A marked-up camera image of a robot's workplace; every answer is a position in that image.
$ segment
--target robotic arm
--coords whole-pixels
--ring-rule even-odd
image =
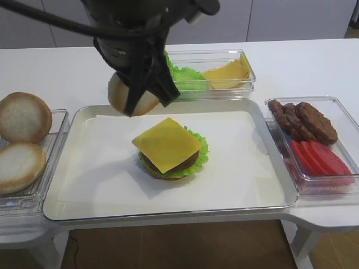
[[[0,0],[0,7],[66,30],[94,37],[105,62],[129,87],[124,113],[131,116],[148,90],[166,107],[177,90],[169,72],[164,46],[169,28],[183,18],[195,22],[200,15],[215,15],[218,0],[81,0],[91,25],[85,26],[28,7]]]

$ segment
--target sesame-free bun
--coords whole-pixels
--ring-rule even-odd
[[[128,96],[128,87],[121,81],[116,73],[113,74],[109,83],[107,91],[108,101],[117,111],[123,113],[126,106]],[[140,101],[137,103],[133,116],[141,116],[154,109],[159,104],[159,99],[145,91]]]
[[[0,151],[0,194],[18,192],[37,180],[46,167],[46,155],[35,144],[16,143]]]
[[[0,135],[9,142],[39,143],[51,124],[50,109],[35,95],[14,92],[0,101]]]

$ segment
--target white paper sheet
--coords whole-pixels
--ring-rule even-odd
[[[247,112],[172,114],[181,125],[206,137],[209,161],[201,172],[180,180],[149,176],[131,141],[167,117],[97,116],[78,145],[79,154],[59,200],[155,207],[158,212],[161,207],[182,211],[284,204],[281,186]]]

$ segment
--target sausage patty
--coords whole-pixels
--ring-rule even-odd
[[[276,100],[268,102],[268,108],[273,114],[274,119],[278,122],[280,128],[285,131],[287,135],[290,135],[293,140],[298,142],[303,140],[303,137],[297,132],[288,121],[287,117],[283,114],[283,106]]]
[[[317,141],[314,134],[312,134],[307,127],[302,123],[296,114],[296,106],[293,103],[288,103],[283,107],[284,115],[287,117],[289,123],[294,129],[301,134],[303,139],[307,142]]]
[[[329,119],[324,117],[316,108],[306,102],[296,106],[298,117],[303,124],[316,136],[319,142],[332,145],[338,140],[338,134]]]

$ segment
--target cable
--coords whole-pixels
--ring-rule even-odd
[[[93,36],[96,38],[103,39],[112,39],[112,40],[133,40],[133,39],[143,39],[148,36],[155,35],[156,33],[170,28],[175,22],[176,19],[170,20],[163,25],[159,25],[153,29],[141,31],[141,32],[128,32],[121,31],[118,29],[104,29],[104,28],[95,28],[88,25],[80,24],[78,22],[66,20],[54,14],[46,13],[37,8],[27,6],[25,4],[19,3],[14,0],[0,0],[0,7],[3,7],[7,10],[19,13],[26,17],[32,18],[37,21],[42,21],[57,27],[60,27],[65,30],[76,32],[83,35]]]
[[[73,263],[75,265],[75,269],[77,269],[77,254],[79,252],[79,241],[77,241],[76,238],[72,237],[71,231],[68,231],[68,237],[70,239],[72,239],[73,241],[75,241],[75,243],[76,243],[76,251],[75,251],[75,254],[73,255]]]

